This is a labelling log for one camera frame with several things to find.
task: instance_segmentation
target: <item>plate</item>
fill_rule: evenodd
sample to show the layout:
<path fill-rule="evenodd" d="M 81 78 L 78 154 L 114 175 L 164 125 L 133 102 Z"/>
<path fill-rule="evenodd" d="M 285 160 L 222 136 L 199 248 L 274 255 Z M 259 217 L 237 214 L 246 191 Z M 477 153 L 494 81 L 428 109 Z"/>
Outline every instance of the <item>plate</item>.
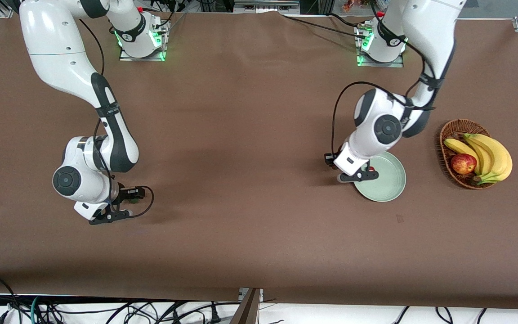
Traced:
<path fill-rule="evenodd" d="M 393 154 L 383 152 L 371 159 L 371 166 L 379 173 L 379 177 L 376 180 L 354 182 L 357 190 L 366 198 L 379 203 L 399 197 L 407 183 L 403 164 Z"/>

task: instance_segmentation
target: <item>table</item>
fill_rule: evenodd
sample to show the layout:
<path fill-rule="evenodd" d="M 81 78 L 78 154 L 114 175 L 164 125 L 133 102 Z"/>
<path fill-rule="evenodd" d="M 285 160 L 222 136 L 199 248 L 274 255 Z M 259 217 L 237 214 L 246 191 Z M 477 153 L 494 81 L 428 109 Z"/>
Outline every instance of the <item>table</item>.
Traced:
<path fill-rule="evenodd" d="M 277 13 L 189 14 L 171 31 L 166 62 L 119 62 L 107 19 L 89 25 L 140 149 L 117 180 L 152 187 L 155 203 L 138 219 L 90 226 L 53 191 L 65 143 L 92 135 L 97 115 L 41 82 L 19 19 L 0 20 L 0 276 L 17 293 L 232 300 L 238 287 L 263 287 L 278 302 L 518 307 L 510 21 L 458 21 L 436 111 L 390 150 L 407 187 L 389 203 L 337 183 L 323 154 L 339 91 L 366 80 L 404 93 L 420 73 L 416 54 L 401 69 L 357 67 L 351 37 Z M 338 141 L 366 90 L 344 95 Z M 469 191 L 446 178 L 434 139 L 459 117 L 509 149 L 508 180 Z"/>

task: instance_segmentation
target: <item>mounting plate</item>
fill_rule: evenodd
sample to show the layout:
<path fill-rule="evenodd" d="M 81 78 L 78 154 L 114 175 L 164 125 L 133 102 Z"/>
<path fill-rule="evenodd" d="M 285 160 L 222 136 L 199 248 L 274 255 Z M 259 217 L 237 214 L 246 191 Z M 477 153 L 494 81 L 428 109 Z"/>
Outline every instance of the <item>mounting plate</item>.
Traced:
<path fill-rule="evenodd" d="M 395 59 L 395 61 L 383 63 L 377 62 L 372 59 L 366 51 L 363 49 L 368 49 L 371 45 L 375 35 L 373 34 L 373 27 L 371 26 L 371 21 L 367 20 L 357 25 L 357 27 L 353 27 L 355 31 L 355 35 L 363 35 L 365 39 L 360 39 L 355 37 L 355 49 L 357 52 L 357 66 L 375 66 L 379 68 L 402 68 L 403 67 L 403 51 L 405 51 L 405 46 L 401 50 L 399 56 Z"/>
<path fill-rule="evenodd" d="M 161 47 L 156 49 L 151 55 L 144 58 L 134 58 L 129 56 L 123 49 L 119 53 L 119 61 L 145 61 L 145 62 L 161 62 L 165 61 L 167 55 L 167 43 L 169 42 L 169 29 L 171 28 L 171 21 L 167 21 L 156 32 L 162 32 L 161 35 L 155 36 L 156 39 L 161 39 Z"/>

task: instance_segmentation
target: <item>banana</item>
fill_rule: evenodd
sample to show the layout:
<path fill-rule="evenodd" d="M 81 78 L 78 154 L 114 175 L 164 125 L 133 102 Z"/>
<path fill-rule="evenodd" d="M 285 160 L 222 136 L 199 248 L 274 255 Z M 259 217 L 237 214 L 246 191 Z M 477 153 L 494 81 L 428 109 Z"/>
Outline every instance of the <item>banana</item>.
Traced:
<path fill-rule="evenodd" d="M 473 149 L 468 147 L 465 143 L 463 143 L 459 140 L 456 140 L 455 138 L 447 138 L 447 139 L 445 139 L 445 141 L 443 141 L 443 143 L 445 144 L 446 147 L 452 149 L 456 153 L 459 153 L 459 154 L 464 153 L 464 154 L 469 154 L 470 156 L 473 156 L 475 158 L 475 160 L 477 160 L 477 165 L 475 166 L 475 169 L 477 168 L 477 166 L 479 166 L 479 156 L 477 156 L 475 151 L 473 151 Z"/>
<path fill-rule="evenodd" d="M 478 157 L 477 165 L 475 166 L 475 174 L 489 174 L 489 172 L 491 172 L 491 166 L 493 166 L 493 159 L 491 158 L 491 155 L 488 154 L 487 151 L 483 149 L 481 146 L 477 145 L 473 141 L 470 141 L 469 135 L 471 134 L 465 134 L 463 135 L 463 137 L 467 141 L 467 143 L 473 148 Z"/>
<path fill-rule="evenodd" d="M 481 175 L 479 183 L 502 181 L 509 176 L 513 168 L 513 162 L 505 146 L 482 134 L 466 135 L 466 139 L 468 143 L 472 142 L 474 145 L 481 146 L 491 156 L 491 170 Z"/>

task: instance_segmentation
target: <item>green led light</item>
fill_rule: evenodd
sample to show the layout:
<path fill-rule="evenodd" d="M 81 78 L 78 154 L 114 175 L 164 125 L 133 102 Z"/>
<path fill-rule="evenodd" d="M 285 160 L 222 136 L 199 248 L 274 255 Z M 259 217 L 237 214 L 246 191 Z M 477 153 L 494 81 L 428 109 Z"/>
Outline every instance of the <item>green led light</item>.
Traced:
<path fill-rule="evenodd" d="M 161 43 L 161 39 L 155 39 L 155 37 L 157 37 L 157 34 L 154 33 L 153 31 L 149 33 L 149 37 L 152 39 L 152 42 L 153 42 L 153 46 L 156 46 L 156 47 L 159 47 Z"/>
<path fill-rule="evenodd" d="M 368 51 L 368 50 L 369 50 L 369 48 L 370 48 L 370 46 L 371 46 L 371 43 L 372 43 L 372 41 L 373 41 L 373 39 L 374 39 L 374 38 L 375 38 L 375 37 L 374 37 L 373 33 L 372 33 L 372 32 L 370 32 L 370 33 L 369 33 L 369 36 L 368 36 L 368 37 L 366 37 L 366 39 L 368 39 L 368 41 L 365 41 L 365 42 L 362 44 L 362 49 L 363 49 L 364 51 Z"/>
<path fill-rule="evenodd" d="M 115 32 L 114 34 L 115 34 L 115 37 L 117 38 L 117 44 L 119 45 L 119 47 L 123 48 L 123 45 L 121 45 L 121 39 L 119 39 L 119 35 L 117 35 L 117 32 Z"/>

